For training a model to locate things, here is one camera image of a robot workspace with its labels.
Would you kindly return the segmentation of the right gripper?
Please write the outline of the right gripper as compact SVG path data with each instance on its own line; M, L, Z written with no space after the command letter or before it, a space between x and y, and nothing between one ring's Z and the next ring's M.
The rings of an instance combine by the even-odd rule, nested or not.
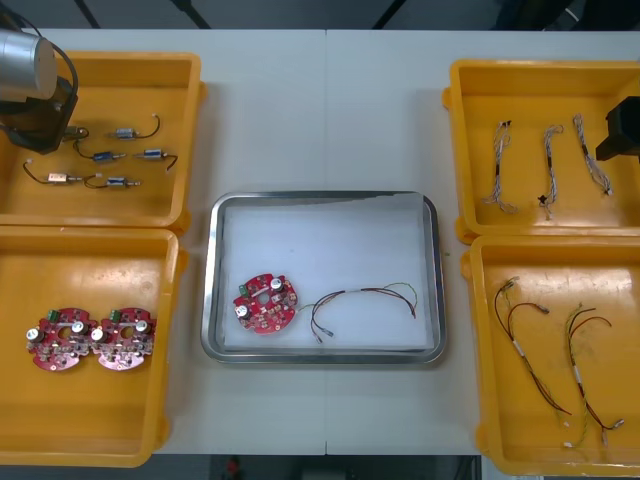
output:
M626 97L607 115L607 137L596 147L596 159L618 155L639 156L640 98Z

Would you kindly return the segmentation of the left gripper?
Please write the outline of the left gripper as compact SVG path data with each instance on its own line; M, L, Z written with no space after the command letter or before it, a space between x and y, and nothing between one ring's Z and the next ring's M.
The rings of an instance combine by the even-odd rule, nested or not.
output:
M28 98L1 102L1 131L9 141L38 154L56 151L62 141L77 99L67 102Z

